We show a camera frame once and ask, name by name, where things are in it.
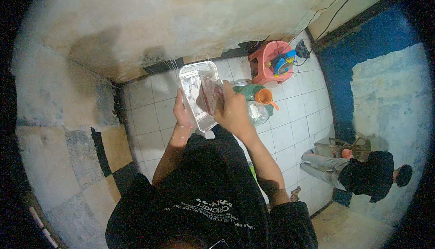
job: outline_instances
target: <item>black t-shirt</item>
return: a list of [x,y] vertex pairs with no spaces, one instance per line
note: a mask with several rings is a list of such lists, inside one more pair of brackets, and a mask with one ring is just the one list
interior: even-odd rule
[[366,163],[350,159],[340,173],[339,181],[346,190],[356,195],[371,196],[370,202],[376,203],[387,196],[393,185],[393,155],[387,151],[373,151]]
[[190,235],[209,248],[317,248],[305,203],[269,214],[237,141],[188,142],[181,165],[159,186],[138,174],[109,220],[109,248],[159,248]]

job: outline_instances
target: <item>hand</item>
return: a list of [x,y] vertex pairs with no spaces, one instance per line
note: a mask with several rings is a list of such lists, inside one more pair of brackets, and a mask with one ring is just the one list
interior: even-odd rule
[[228,81],[224,81],[224,103],[217,106],[215,121],[241,140],[252,132],[257,134],[247,117],[245,97],[234,93]]
[[183,104],[183,93],[181,92],[181,89],[177,90],[177,97],[175,98],[175,105],[174,105],[174,115],[177,119],[177,125],[190,129],[193,129],[193,125],[189,121],[189,113],[184,108]]

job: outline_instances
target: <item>black hair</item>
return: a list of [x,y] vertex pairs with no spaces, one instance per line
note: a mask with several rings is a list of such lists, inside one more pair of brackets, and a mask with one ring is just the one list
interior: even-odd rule
[[398,187],[406,186],[412,176],[412,167],[410,165],[402,166],[397,174],[396,183]]

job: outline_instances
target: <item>wooden chair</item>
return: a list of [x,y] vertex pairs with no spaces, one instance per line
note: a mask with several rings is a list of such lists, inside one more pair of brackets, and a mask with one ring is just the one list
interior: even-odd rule
[[[359,140],[364,140],[364,143],[357,144]],[[334,158],[341,158],[341,152],[344,149],[350,149],[352,150],[354,158],[358,159],[360,162],[366,162],[368,158],[368,154],[372,150],[370,140],[364,135],[358,136],[354,141],[354,143],[352,144],[334,137],[330,137],[329,144],[316,142],[314,143],[314,145],[329,149],[332,152]]]

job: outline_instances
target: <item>blue wall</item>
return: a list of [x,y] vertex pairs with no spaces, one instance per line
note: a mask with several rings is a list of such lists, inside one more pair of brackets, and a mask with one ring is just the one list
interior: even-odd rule
[[352,67],[418,42],[417,31],[408,23],[405,8],[398,3],[363,24],[358,32],[316,54],[328,87],[337,138],[355,140]]

